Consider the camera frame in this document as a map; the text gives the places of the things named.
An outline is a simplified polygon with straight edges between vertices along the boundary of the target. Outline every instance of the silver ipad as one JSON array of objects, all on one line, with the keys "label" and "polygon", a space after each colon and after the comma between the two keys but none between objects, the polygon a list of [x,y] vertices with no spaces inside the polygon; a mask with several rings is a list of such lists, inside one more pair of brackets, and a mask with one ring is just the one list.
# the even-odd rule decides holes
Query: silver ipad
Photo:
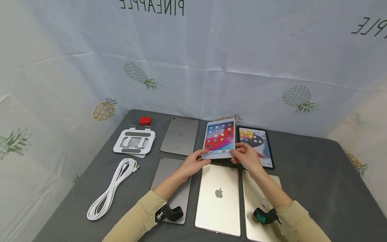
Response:
[{"label": "silver ipad", "polygon": [[160,150],[163,152],[190,155],[194,151],[199,121],[173,117]]},{"label": "silver ipad", "polygon": [[232,158],[230,150],[235,149],[235,119],[208,122],[203,149],[210,152],[202,154],[202,159]]},{"label": "silver ipad", "polygon": [[[157,166],[156,173],[154,174],[151,189],[157,187],[165,178],[172,175],[183,163],[183,160],[171,159],[166,157],[161,157],[159,165]],[[167,218],[164,219],[164,222],[174,223],[183,225],[185,224],[185,217],[187,215],[187,206],[188,206],[188,197],[190,195],[191,187],[191,177],[183,183],[176,192],[168,200],[169,206],[174,209],[177,206],[180,206],[183,210],[183,217],[173,222]]]},{"label": "silver ipad", "polygon": [[[279,177],[269,176],[281,186]],[[246,238],[248,240],[259,242],[287,241],[285,237],[281,235],[276,223],[263,225],[254,218],[253,213],[256,208],[260,208],[267,213],[273,207],[267,201],[256,182],[250,177],[248,171],[242,172],[242,183],[243,203],[245,205]]]},{"label": "silver ipad", "polygon": [[195,227],[237,237],[241,235],[236,168],[203,167]]}]

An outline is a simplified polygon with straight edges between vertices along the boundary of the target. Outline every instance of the person's left hand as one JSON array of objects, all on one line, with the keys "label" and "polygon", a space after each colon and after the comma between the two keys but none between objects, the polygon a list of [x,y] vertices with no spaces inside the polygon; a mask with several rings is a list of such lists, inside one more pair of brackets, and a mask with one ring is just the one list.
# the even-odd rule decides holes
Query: person's left hand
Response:
[{"label": "person's left hand", "polygon": [[183,181],[186,181],[190,176],[196,174],[202,167],[211,163],[210,159],[201,159],[201,155],[208,152],[210,151],[207,149],[200,149],[190,154],[180,168],[174,172],[174,175]]}]

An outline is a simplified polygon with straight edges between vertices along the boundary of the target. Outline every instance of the red power adapter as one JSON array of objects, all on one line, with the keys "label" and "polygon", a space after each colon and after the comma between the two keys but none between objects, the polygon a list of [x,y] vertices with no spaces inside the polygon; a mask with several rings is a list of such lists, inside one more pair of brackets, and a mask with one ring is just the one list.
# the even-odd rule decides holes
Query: red power adapter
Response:
[{"label": "red power adapter", "polygon": [[151,125],[153,120],[154,119],[151,119],[151,117],[141,117],[139,123],[140,123],[141,126]]}]

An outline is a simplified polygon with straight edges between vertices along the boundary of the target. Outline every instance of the white usb cable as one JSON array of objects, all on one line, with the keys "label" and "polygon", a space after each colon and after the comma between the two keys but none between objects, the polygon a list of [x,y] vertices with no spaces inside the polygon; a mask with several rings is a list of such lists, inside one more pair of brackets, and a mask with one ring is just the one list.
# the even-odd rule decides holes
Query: white usb cable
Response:
[{"label": "white usb cable", "polygon": [[[125,180],[138,168],[140,168],[140,166],[137,165],[137,161],[133,160],[132,158],[125,158],[120,162],[106,192],[104,192],[87,211],[88,220],[98,220],[109,211],[111,203],[113,202],[114,193],[116,192],[116,189],[118,188],[120,183],[123,182],[123,180]],[[101,210],[98,212],[99,206],[104,200],[106,201],[103,204]]]}]

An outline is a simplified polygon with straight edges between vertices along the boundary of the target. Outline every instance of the pineapple text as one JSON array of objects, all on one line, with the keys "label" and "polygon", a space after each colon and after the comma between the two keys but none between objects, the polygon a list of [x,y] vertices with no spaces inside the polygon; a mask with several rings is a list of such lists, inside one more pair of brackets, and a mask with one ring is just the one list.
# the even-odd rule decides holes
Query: pineapple text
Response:
[{"label": "pineapple text", "polygon": [[360,28],[356,32],[351,32],[352,34],[358,34],[361,31],[361,29],[363,29],[363,27],[367,25],[367,27],[360,33],[361,35],[366,35],[366,34],[368,34],[368,32],[371,31],[371,29],[373,29],[376,26],[375,31],[377,31],[377,32],[374,35],[374,37],[375,37],[387,25],[387,19],[383,20],[382,22],[380,22],[381,19],[378,19],[375,23],[374,23],[374,20],[372,20],[369,24],[368,24],[368,22],[370,21],[371,18],[364,17],[363,19],[366,19],[365,23],[358,25]]},{"label": "pineapple text", "polygon": [[172,15],[172,12],[176,16],[176,13],[181,12],[184,16],[184,0],[119,0],[122,2],[122,9],[136,9],[142,11],[144,7],[145,12],[153,11],[155,14],[168,14]]}]

